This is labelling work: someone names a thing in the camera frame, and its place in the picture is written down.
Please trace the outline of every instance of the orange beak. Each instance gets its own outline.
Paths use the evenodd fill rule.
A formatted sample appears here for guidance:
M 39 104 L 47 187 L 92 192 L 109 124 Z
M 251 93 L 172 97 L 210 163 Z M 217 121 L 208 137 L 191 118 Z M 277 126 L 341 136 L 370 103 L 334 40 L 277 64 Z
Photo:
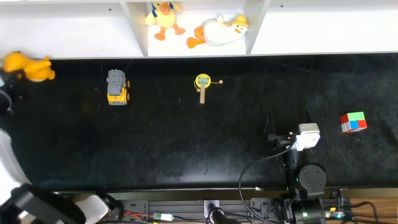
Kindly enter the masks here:
M 170 14 L 170 3 L 165 2 L 163 4 L 160 5 L 160 11 L 162 12 L 163 15 L 169 15 Z

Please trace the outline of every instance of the rubik's cube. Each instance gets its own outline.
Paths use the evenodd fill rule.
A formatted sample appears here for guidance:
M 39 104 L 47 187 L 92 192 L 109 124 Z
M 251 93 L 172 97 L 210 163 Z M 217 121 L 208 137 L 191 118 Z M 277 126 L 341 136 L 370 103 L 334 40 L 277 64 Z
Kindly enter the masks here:
M 344 133 L 360 131 L 368 127 L 363 112 L 344 114 L 340 117 L 340 122 Z

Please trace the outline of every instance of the toy truck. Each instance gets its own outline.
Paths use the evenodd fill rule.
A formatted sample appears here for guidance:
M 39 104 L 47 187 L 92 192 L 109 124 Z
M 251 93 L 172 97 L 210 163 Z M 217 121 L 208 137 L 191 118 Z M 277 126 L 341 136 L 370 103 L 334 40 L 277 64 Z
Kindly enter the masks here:
M 108 101 L 110 105 L 126 105 L 130 101 L 130 81 L 120 70 L 108 71 Z

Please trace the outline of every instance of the blue cube square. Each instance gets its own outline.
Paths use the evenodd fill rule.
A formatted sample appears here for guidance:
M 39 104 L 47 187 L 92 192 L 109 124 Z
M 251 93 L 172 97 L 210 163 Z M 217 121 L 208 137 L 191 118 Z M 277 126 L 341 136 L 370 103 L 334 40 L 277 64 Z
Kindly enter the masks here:
M 350 121 L 349 125 L 351 126 L 351 129 L 358 129 L 359 125 L 357 121 Z

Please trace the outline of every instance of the white plush duck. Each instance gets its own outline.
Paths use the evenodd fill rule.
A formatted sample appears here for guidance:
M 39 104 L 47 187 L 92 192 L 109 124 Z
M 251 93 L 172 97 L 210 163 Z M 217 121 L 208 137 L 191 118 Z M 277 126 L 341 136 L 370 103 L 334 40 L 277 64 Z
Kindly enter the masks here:
M 194 48 L 198 44 L 208 44 L 210 46 L 221 46 L 234 42 L 243 37 L 248 31 L 249 24 L 244 15 L 238 15 L 232 23 L 224 22 L 223 16 L 217 20 L 205 22 L 203 26 L 195 29 L 195 37 L 189 37 L 187 45 Z

